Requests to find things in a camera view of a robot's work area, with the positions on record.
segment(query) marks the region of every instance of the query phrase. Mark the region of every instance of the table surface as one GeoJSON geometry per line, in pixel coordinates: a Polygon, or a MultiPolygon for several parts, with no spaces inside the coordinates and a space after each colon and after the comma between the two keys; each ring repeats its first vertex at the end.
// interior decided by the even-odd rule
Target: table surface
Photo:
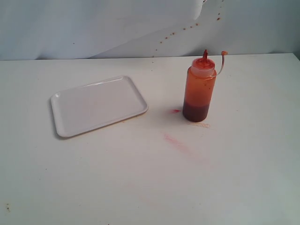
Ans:
{"type": "Polygon", "coordinates": [[[177,110],[194,58],[1,61],[0,224],[299,225],[300,62],[226,56],[190,123],[177,110]],[[118,75],[149,110],[59,138],[50,96],[118,75]]]}

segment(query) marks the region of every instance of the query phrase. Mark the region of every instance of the plastic squeeze bottle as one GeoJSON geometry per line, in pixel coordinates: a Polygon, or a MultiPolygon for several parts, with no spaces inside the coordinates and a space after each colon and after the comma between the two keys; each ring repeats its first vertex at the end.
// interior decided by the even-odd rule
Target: plastic squeeze bottle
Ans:
{"type": "MultiPolygon", "coordinates": [[[[203,57],[195,59],[192,66],[187,70],[182,113],[191,122],[204,120],[210,107],[217,72],[214,61],[208,59],[207,55],[207,50],[205,50],[203,57]]],[[[221,73],[224,66],[224,55],[227,55],[227,52],[222,52],[222,67],[218,74],[221,73]]]]}

